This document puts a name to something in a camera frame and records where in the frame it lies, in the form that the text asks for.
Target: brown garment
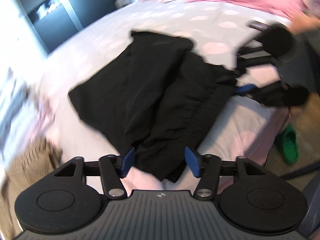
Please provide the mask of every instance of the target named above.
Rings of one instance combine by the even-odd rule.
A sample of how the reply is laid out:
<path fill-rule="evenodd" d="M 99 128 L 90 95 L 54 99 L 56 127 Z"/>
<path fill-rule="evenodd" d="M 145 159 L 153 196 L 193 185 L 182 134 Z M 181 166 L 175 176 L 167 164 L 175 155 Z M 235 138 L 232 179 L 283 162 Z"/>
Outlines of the brown garment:
<path fill-rule="evenodd" d="M 16 156 L 0 192 L 0 231 L 4 240 L 12 240 L 21 233 L 14 212 L 19 194 L 60 166 L 62 151 L 55 149 L 46 138 L 38 138 Z"/>

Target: gray ribbed panel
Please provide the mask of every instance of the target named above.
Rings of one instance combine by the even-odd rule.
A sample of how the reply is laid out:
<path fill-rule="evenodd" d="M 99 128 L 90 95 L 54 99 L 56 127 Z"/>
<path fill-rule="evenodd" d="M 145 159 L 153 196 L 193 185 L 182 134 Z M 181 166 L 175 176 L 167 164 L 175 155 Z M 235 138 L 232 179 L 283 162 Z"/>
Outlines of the gray ribbed panel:
<path fill-rule="evenodd" d="M 112 201 L 92 224 L 59 236 L 24 232 L 18 240 L 302 240 L 297 232 L 256 236 L 228 224 L 210 202 L 188 191 L 136 190 L 123 201 Z"/>

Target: bed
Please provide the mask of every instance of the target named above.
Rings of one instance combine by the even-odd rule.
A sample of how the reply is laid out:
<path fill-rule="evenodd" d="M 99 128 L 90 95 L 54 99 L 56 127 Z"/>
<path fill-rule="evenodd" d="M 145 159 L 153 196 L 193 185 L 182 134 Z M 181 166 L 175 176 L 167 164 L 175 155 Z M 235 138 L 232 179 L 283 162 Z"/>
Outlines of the bed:
<path fill-rule="evenodd" d="M 50 97 L 56 113 L 47 137 L 63 149 L 63 162 L 75 156 L 96 161 L 106 154 L 118 154 L 102 134 L 79 120 L 67 94 L 126 48 L 131 42 L 131 29 L 191 38 L 196 44 L 194 51 L 205 61 L 232 69 L 236 48 L 257 33 L 246 26 L 249 21 L 290 23 L 286 18 L 230 3 L 185 1 L 136 2 L 98 20 L 50 54 L 44 66 L 41 91 Z M 272 66 L 262 66 L 250 69 L 239 84 L 261 86 L 278 79 Z M 263 108 L 253 100 L 234 96 L 198 151 L 218 155 L 222 160 L 234 160 L 236 156 L 244 155 L 263 165 L 275 136 L 286 126 L 288 119 L 287 108 Z M 122 182 L 128 194 L 135 188 L 189 189 L 193 192 L 198 179 L 189 168 L 176 183 L 160 182 L 152 175 L 132 168 Z M 89 177 L 87 183 L 102 193 L 99 178 Z M 228 178 L 221 179 L 220 191 L 229 183 Z"/>

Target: green slipper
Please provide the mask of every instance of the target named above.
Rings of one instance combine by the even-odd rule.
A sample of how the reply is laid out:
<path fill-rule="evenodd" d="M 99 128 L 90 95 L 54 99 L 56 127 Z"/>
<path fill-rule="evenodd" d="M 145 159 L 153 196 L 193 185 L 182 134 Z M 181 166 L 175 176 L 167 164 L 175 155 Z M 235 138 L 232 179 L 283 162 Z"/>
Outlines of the green slipper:
<path fill-rule="evenodd" d="M 287 164 L 294 164 L 298 161 L 299 152 L 296 143 L 296 132 L 291 124 L 276 137 L 275 145 Z"/>

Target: pile of clothes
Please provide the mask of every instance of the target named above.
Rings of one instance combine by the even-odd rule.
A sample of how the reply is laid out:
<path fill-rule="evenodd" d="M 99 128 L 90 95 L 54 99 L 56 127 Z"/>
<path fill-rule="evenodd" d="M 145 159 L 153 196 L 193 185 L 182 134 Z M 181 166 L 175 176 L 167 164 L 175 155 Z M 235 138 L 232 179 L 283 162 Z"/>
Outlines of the pile of clothes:
<path fill-rule="evenodd" d="M 2 240 L 11 240 L 22 231 L 14 212 L 18 195 L 60 166 L 62 151 L 42 137 L 53 119 L 49 100 L 35 86 L 15 77 L 11 69 L 0 71 Z"/>

